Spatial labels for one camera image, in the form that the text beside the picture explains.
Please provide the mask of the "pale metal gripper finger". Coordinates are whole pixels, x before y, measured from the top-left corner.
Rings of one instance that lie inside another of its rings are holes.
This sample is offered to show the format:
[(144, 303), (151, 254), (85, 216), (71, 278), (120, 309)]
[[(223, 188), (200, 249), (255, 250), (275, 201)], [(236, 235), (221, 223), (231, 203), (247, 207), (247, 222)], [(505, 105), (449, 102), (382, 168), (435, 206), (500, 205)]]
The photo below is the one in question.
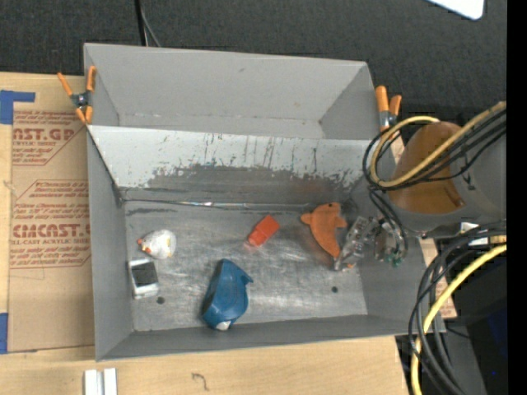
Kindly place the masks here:
[(349, 228), (346, 242), (372, 242), (375, 237), (375, 220), (358, 216)]
[(340, 253), (333, 262), (334, 271), (352, 269), (364, 258), (364, 244), (354, 238), (346, 239)]

